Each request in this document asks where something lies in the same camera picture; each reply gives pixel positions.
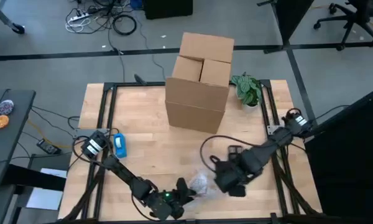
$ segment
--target white cable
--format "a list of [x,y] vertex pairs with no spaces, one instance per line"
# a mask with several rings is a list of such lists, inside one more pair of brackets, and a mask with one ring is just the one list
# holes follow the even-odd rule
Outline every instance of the white cable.
[[89,18],[83,19],[83,21],[81,23],[79,23],[79,24],[74,24],[74,23],[71,23],[71,21],[68,21],[65,24],[65,29],[68,32],[71,32],[71,33],[78,33],[78,32],[83,31],[83,29],[85,28],[85,26],[87,26],[90,23],[91,23],[91,19],[89,19]]

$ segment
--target chair leg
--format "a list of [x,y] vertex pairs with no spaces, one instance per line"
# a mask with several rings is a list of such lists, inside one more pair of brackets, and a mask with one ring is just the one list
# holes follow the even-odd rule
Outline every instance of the chair leg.
[[349,18],[350,18],[349,16],[334,16],[334,17],[318,19],[316,23],[320,23],[324,21],[344,21],[344,20],[348,20]]
[[351,32],[352,30],[352,27],[353,27],[354,23],[353,22],[350,22],[347,26],[347,31],[346,33],[344,34],[344,37],[343,37],[343,40],[341,41],[341,45],[344,45],[346,42],[347,42],[347,38],[349,36],[349,33]]
[[371,35],[373,37],[373,30],[371,27],[369,27],[369,25],[366,24],[360,24],[360,26],[366,30],[367,33],[369,33],[369,35]]
[[339,4],[334,4],[333,7],[340,9],[347,16],[354,14],[351,10],[345,8],[344,6],[340,6]]

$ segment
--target black panel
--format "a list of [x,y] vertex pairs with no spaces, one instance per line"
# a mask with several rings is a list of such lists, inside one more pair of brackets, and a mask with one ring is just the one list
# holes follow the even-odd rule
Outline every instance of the black panel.
[[142,0],[147,19],[189,16],[193,12],[192,0]]
[[373,92],[317,131],[306,148],[323,211],[373,218]]
[[288,43],[313,0],[278,0],[275,8],[283,44]]

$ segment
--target black table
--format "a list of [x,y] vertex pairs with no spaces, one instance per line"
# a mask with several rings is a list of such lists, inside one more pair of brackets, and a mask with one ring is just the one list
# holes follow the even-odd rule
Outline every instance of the black table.
[[4,220],[13,194],[22,192],[23,186],[63,190],[65,179],[10,164],[19,136],[28,118],[35,97],[32,90],[0,90],[0,101],[12,100],[14,110],[9,124],[0,129],[0,223]]

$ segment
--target wooden table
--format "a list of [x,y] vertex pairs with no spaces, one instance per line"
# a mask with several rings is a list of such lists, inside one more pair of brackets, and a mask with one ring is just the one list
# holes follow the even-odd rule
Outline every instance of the wooden table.
[[[284,116],[293,108],[292,98],[285,80],[271,81],[277,111]],[[79,128],[96,127],[103,84],[89,84],[86,89]],[[109,111],[108,94],[106,124]],[[210,195],[199,198],[184,206],[185,213],[181,219],[214,218],[263,218],[275,212],[281,216],[278,193],[275,186],[274,172],[270,162],[263,174],[247,185],[247,196],[229,197],[222,194],[213,182],[214,174],[203,166],[199,157],[201,143],[212,134],[175,128],[168,125],[165,109],[165,88],[120,87],[117,89],[113,127],[118,128],[126,137],[127,157],[120,161],[135,175],[151,180],[159,190],[175,188],[179,177],[188,183],[197,173],[209,177]],[[251,143],[260,144],[266,140],[264,122],[260,108],[252,114],[245,114],[241,103],[235,96],[235,89],[230,86],[226,112],[218,134],[225,134]],[[303,147],[300,139],[295,144]],[[236,144],[228,139],[214,139],[207,143],[204,155],[215,154],[220,159],[227,156],[227,147]],[[293,146],[289,147],[289,161],[296,188],[306,201],[317,211],[321,211],[306,154]],[[89,164],[77,161],[70,170],[65,186],[59,218],[67,215],[77,203],[86,187]],[[288,210],[292,207],[286,186],[285,195]],[[92,217],[95,194],[91,197],[90,215]],[[139,208],[149,214],[148,208]],[[118,177],[106,172],[101,214],[99,220],[144,220],[131,202],[131,191]]]

